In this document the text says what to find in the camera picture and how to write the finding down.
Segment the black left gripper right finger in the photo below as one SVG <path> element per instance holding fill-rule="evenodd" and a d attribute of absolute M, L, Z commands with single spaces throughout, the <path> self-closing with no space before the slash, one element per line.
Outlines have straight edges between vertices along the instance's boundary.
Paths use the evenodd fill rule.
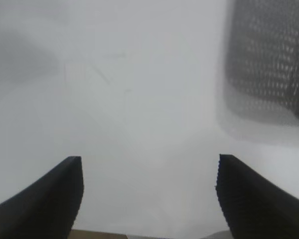
<path fill-rule="evenodd" d="M 299 199 L 233 155 L 219 156 L 216 194 L 235 239 L 299 239 Z"/>

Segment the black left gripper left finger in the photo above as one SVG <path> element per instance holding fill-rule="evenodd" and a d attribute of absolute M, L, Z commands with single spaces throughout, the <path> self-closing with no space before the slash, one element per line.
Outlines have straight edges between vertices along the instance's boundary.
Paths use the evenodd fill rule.
<path fill-rule="evenodd" d="M 70 156 L 0 203 L 0 239 L 66 239 L 84 193 L 82 158 Z"/>

